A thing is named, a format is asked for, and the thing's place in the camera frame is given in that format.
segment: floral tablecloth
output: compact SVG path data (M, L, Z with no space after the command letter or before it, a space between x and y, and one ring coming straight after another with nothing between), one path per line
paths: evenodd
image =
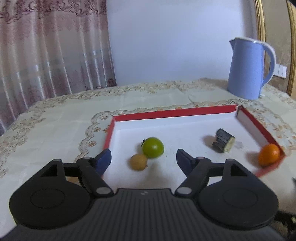
M261 177L278 196L280 209L296 213L296 101L266 85L258 100L237 98L225 80L138 84L60 96L33 105L0 137L0 237L15 226L11 194L50 160L73 162L99 153L113 115L242 104L275 137L287 157Z

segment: pink floral curtain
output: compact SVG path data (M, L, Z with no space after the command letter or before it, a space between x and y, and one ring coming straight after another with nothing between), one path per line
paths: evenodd
M0 0L0 134L34 102L116 86L106 0Z

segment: blue jug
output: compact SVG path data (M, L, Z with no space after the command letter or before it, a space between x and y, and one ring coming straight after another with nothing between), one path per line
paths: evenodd
M274 73L276 54L267 43L251 38L230 40L233 50L227 90L244 99L257 99L261 88ZM270 70L264 78L264 51L271 59Z

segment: red and white box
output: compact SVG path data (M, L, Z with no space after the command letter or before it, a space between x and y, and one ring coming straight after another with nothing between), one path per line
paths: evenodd
M212 148L215 133L224 129L235 137L229 153L219 153ZM164 154L149 159L143 171L134 171L129 159L141 153L143 139L159 138L165 147ZM204 156L212 162L223 163L236 159L256 176L275 168L285 157L283 150L278 161L268 167L258 165L261 148L269 143L280 146L272 135L242 106L164 110L114 116L104 148L112 153L112 162L103 179L115 191L117 188L170 188L173 192L185 180L176 162L176 152L183 149L192 157ZM213 177L209 183L221 180Z

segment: eggplant piece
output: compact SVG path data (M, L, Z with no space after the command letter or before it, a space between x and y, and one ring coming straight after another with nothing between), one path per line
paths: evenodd
M235 141L235 137L223 129L216 132L216 140L212 143L213 147L221 152L229 152Z

